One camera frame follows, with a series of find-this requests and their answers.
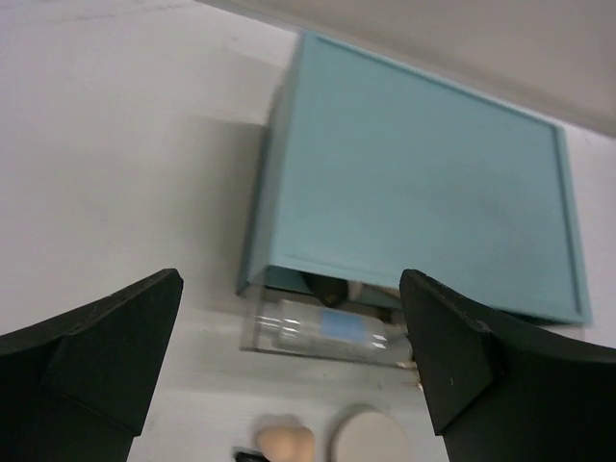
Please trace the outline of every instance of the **blue label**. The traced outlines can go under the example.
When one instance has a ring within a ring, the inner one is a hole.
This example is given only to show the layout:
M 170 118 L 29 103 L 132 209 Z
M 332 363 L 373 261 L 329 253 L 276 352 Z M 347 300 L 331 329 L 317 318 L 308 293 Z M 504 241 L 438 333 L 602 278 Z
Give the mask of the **blue label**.
M 359 315 L 342 311 L 321 311 L 321 335 L 345 342 L 363 343 L 366 340 L 366 328 Z

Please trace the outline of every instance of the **black object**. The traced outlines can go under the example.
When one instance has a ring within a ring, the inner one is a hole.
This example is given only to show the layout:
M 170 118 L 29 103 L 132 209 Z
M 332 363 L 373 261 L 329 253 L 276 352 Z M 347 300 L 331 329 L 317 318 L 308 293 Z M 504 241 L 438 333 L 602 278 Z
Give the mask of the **black object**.
M 182 278 L 164 269 L 0 337 L 0 460 L 123 462 L 165 357 Z
M 552 334 L 416 270 L 402 274 L 400 292 L 451 462 L 616 460 L 616 350 Z
M 262 454 L 249 452 L 236 452 L 236 462 L 269 462 Z
M 310 292 L 328 308 L 336 308 L 348 299 L 348 283 L 345 279 L 302 272 L 301 277 Z

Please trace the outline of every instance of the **beige object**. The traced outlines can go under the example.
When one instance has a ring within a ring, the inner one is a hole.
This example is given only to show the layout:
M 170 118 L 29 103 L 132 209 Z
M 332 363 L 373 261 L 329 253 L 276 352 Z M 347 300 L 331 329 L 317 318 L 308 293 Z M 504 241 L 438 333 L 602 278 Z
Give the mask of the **beige object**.
M 334 435 L 332 462 L 410 461 L 407 438 L 389 417 L 365 411 L 347 419 Z
M 315 462 L 315 435 L 305 426 L 295 432 L 294 462 Z
M 315 435 L 305 426 L 274 426 L 257 434 L 259 450 L 270 462 L 314 462 Z

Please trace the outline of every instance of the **teal box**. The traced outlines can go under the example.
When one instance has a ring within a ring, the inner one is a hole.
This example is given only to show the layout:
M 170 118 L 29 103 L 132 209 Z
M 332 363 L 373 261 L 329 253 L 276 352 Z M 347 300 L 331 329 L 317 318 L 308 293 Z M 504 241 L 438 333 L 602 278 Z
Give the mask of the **teal box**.
M 590 321 L 562 129 L 306 33 L 264 142 L 238 291 L 264 274 L 306 292 L 298 271 L 397 287 L 407 268 L 511 313 Z

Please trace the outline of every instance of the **white table surface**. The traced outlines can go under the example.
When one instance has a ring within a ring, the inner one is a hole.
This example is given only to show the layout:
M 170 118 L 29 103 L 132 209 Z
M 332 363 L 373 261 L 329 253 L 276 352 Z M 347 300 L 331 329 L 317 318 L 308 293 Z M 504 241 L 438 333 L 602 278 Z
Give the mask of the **white table surface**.
M 4 3 L 0 333 L 175 267 L 185 292 L 131 462 L 230 460 L 267 414 L 313 428 L 321 461 L 356 403 L 400 422 L 413 460 L 446 461 L 407 372 L 238 351 L 248 197 L 295 35 L 189 0 Z M 586 336 L 613 344 L 614 141 L 568 133 L 598 321 Z

